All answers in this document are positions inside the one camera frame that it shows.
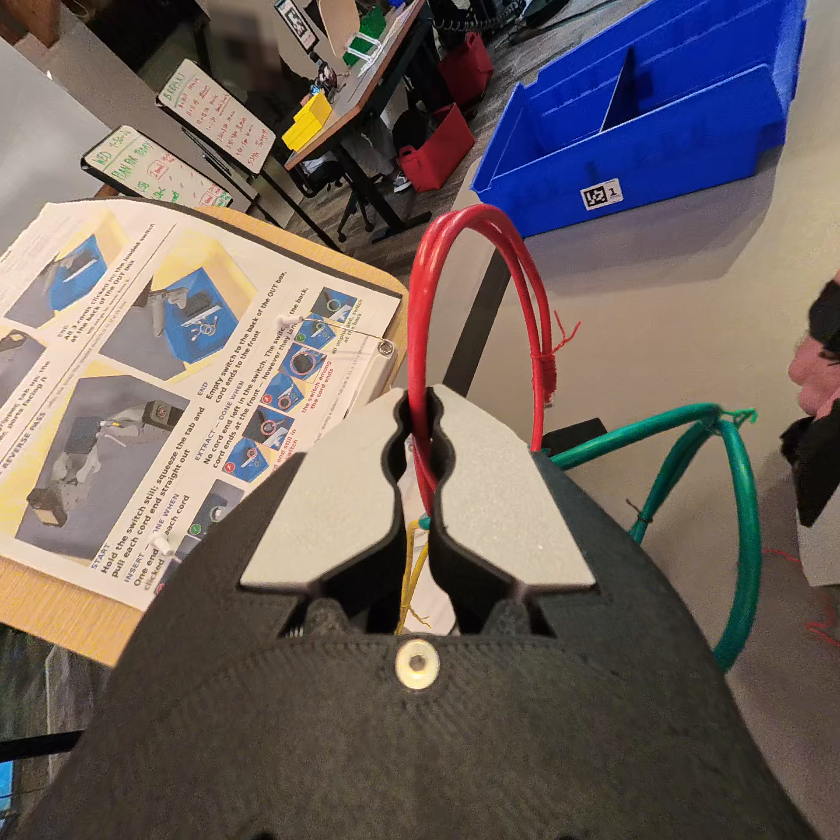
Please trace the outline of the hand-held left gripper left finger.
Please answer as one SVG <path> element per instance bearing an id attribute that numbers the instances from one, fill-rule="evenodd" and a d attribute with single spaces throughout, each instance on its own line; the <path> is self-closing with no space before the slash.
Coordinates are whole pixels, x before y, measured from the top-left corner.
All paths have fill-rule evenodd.
<path id="1" fill-rule="evenodd" d="M 283 635 L 295 613 L 332 600 L 367 633 L 394 635 L 406 570 L 406 393 L 391 389 L 301 457 L 240 576 L 240 587 L 285 604 L 259 619 Z"/>

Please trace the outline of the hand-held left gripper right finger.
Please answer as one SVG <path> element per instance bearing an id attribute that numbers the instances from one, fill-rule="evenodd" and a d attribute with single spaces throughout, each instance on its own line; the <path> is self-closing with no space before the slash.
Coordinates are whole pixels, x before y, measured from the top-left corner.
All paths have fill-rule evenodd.
<path id="1" fill-rule="evenodd" d="M 429 390 L 429 426 L 430 571 L 459 631 L 479 633 L 500 602 L 532 613 L 542 596 L 593 591 L 595 576 L 529 447 L 446 385 Z"/>

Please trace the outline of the person's right hand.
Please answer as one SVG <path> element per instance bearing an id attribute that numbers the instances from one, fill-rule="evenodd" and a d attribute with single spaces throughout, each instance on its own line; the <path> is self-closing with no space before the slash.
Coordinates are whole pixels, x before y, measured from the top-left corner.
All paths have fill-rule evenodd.
<path id="1" fill-rule="evenodd" d="M 789 377 L 800 388 L 797 401 L 809 417 L 821 419 L 839 398 L 839 359 L 810 335 L 799 344 Z"/>

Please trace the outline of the white sheet clip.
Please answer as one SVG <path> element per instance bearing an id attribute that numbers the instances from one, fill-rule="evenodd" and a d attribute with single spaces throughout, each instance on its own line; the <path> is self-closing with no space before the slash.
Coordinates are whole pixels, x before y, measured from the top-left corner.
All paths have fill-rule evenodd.
<path id="1" fill-rule="evenodd" d="M 388 390 L 388 382 L 397 360 L 397 347 L 393 341 L 381 339 L 376 345 L 351 399 L 347 414 L 367 406 Z"/>

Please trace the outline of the blue plastic bin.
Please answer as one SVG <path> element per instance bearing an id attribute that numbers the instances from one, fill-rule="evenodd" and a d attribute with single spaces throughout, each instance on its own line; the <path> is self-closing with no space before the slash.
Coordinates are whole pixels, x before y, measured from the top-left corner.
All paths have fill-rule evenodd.
<path id="1" fill-rule="evenodd" d="M 526 238 L 753 175 L 785 142 L 804 1 L 655 1 L 513 89 L 471 189 Z"/>

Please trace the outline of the red bag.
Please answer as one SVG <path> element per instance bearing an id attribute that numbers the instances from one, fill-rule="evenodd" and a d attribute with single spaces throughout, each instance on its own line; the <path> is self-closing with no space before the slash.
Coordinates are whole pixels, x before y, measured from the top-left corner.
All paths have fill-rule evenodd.
<path id="1" fill-rule="evenodd" d="M 441 189 L 476 144 L 467 120 L 454 102 L 434 112 L 437 126 L 419 147 L 404 145 L 397 162 L 416 193 Z"/>
<path id="2" fill-rule="evenodd" d="M 462 112 L 483 99 L 494 72 L 484 41 L 475 31 L 468 32 L 465 42 L 451 49 L 437 68 Z"/>

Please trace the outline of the small whiteboard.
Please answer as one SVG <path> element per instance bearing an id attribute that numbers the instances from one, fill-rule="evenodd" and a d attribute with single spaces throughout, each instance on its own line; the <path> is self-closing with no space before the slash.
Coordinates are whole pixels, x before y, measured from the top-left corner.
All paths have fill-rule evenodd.
<path id="1" fill-rule="evenodd" d="M 230 207 L 234 201 L 222 186 L 129 125 L 85 152 L 80 167 L 125 196 L 188 208 Z"/>
<path id="2" fill-rule="evenodd" d="M 252 175 L 263 172 L 277 139 L 274 131 L 195 62 L 184 59 L 155 100 L 228 162 Z"/>

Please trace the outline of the yellow plastic bins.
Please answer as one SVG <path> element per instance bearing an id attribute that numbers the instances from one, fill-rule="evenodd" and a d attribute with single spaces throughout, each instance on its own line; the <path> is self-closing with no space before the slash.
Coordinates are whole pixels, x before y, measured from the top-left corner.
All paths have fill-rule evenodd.
<path id="1" fill-rule="evenodd" d="M 299 152 L 323 129 L 333 109 L 323 90 L 316 94 L 294 115 L 292 125 L 283 133 L 282 141 L 292 152 Z"/>

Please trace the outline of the wooden desk with black legs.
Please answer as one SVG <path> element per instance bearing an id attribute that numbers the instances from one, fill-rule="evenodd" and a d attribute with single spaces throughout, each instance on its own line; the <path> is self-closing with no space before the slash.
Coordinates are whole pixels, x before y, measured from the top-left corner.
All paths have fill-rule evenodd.
<path id="1" fill-rule="evenodd" d="M 372 64 L 344 85 L 323 128 L 284 164 L 286 171 L 291 172 L 306 160 L 333 152 L 352 188 L 372 206 L 383 223 L 372 235 L 374 243 L 425 225 L 431 218 L 430 212 L 401 218 L 342 146 L 352 129 L 370 116 L 382 114 L 433 26 L 431 10 L 426 2 L 420 1 L 409 3 L 399 15 L 391 15 L 390 20 L 382 48 Z"/>

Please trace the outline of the green plastic parts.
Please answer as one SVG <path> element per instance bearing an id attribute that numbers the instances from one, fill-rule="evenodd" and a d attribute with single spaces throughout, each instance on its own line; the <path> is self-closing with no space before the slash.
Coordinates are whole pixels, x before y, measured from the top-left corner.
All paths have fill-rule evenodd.
<path id="1" fill-rule="evenodd" d="M 385 32 L 385 15 L 378 5 L 374 5 L 360 19 L 360 29 L 349 40 L 343 53 L 343 62 L 347 67 L 358 63 L 369 63 L 382 48 Z"/>

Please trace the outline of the black and white marker tag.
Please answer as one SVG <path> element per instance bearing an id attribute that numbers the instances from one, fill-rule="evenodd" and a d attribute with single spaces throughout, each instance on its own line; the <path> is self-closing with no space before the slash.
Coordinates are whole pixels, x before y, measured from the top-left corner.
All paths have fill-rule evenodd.
<path id="1" fill-rule="evenodd" d="M 308 16 L 296 1 L 274 1 L 273 8 L 284 22 L 299 46 L 310 55 L 319 39 Z"/>

